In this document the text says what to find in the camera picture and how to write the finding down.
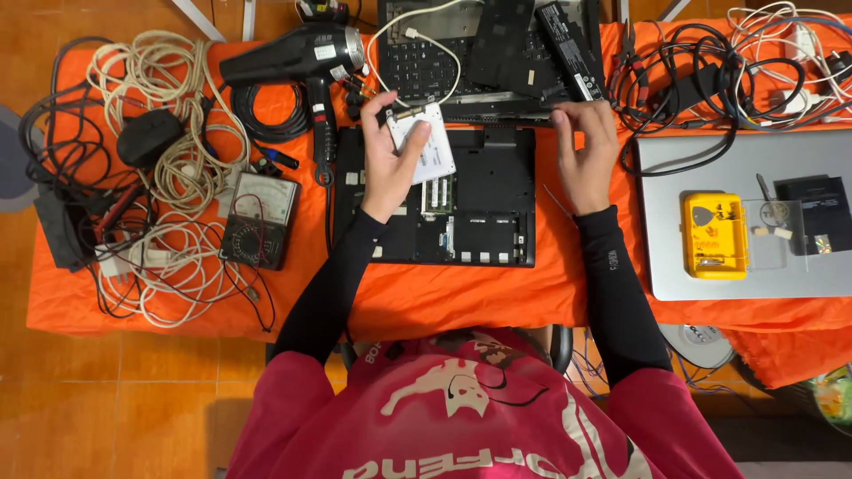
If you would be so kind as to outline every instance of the pliers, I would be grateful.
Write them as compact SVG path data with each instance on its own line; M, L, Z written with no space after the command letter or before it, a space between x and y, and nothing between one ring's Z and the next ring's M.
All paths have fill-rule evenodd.
M618 89L621 75L628 69L633 71L639 83L639 94L636 98L636 106L644 107L648 100L648 75L639 55L636 54L636 29L630 19L625 21L625 29L621 35L621 52L613 56L615 69L613 78L609 83L610 98L613 103L618 103Z

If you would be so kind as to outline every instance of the orange cloth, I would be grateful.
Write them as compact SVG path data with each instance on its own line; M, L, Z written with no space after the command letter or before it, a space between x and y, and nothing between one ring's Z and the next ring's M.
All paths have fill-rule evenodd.
M725 20L702 21L722 32L731 32ZM670 35L678 25L664 24L666 34ZM849 49L848 42L836 33L826 28L816 28L826 51ZM620 35L618 24L601 26L607 75L612 68L610 58L619 50ZM649 23L636 25L636 37L636 44L641 45L638 48L640 55L659 44L659 33ZM691 40L698 37L698 33L694 32ZM210 67L214 78L219 78L217 65L220 60L253 45L235 43L214 46L210 50ZM780 50L780 47L766 45L763 47L763 58L778 56ZM60 70L60 89L76 84L83 78L90 57L90 51L72 51L65 58ZM662 71L654 68L651 73L653 91L654 85L659 85ZM758 91L762 93L757 94L757 99L765 100L774 85L761 76ZM205 94L210 94L209 87ZM343 112L342 91L334 87L332 96L338 125L351 124ZM268 122L280 121L289 113L291 100L289 87L264 88L258 98L257 114ZM90 117L101 125L107 136L107 145L114 151L115 139L110 138L104 125L102 110L92 109ZM227 122L223 113L212 114L210 121ZM619 139L623 142L630 132L623 125L618 126ZM57 139L72 134L75 129L72 118L60 117L57 122ZM671 135L682 133L679 130L666 132ZM713 131L700 133L718 134ZM239 152L236 141L229 139L227 134L212 132L209 137L220 158L233 158ZM216 303L203 316L176 329L157 328L140 315L126 320L115 320L103 315L95 302L91 276L86 272L70 274L56 269L40 229L36 237L27 325L69 334L127 329L199 336L242 336L273 341L287 311L326 258L323 240L325 195L314 183L310 138L311 135L305 135L279 147L302 162L299 170L286 170L285 175L300 182L303 190L284 269L279 272L262 271L276 305L277 319L273 333L261 332L253 309L240 296ZM565 217L560 207L544 191L544 185L547 185L563 204L567 203L556 174L556 137L553 131L538 129L537 143L535 268L371 265L361 282L349 320L354 338L418 338L473 325L537 327L551 323L569 326L582 326L585 323L585 284L578 235L572 221ZM253 152L253 158L258 156L257 151ZM118 160L113 158L113 162L117 163ZM83 169L81 174L92 172L94 166L90 166ZM642 249L642 225L635 183L618 166L613 174L611 198L619 206L619 223L625 232L627 249L647 289L647 266ZM200 220L214 221L215 209L215 206L210 208ZM210 263L209 271L213 271L215 266L216 263ZM250 278L252 275L249 268L244 268L244 276ZM756 370L757 376L770 387L812 377L852 358L850 297L660 302L648 295L648 300L661 323L723 327L734 347ZM268 323L271 312L268 303L264 303L266 301L263 297L258 306ZM147 307L166 317L181 317L187 304L176 295L158 293L147 303Z

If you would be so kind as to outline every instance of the computer mouse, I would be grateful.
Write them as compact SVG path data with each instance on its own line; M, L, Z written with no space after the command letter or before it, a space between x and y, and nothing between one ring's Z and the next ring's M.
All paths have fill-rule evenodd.
M122 163L150 170L181 136L183 126L175 115L169 110L152 110L127 123L118 134L115 149Z

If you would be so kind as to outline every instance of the black hair dryer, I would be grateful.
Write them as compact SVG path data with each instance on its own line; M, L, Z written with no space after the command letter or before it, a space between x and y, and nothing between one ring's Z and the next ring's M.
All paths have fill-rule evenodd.
M219 63L225 84L304 84L314 119L314 162L328 164L337 148L337 121L329 87L364 66L358 30L305 23L269 43Z

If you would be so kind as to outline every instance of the multimeter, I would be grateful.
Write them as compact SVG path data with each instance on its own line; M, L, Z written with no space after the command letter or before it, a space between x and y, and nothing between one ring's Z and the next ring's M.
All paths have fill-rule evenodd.
M256 268L283 268L301 190L302 185L291 180L241 173L219 258Z

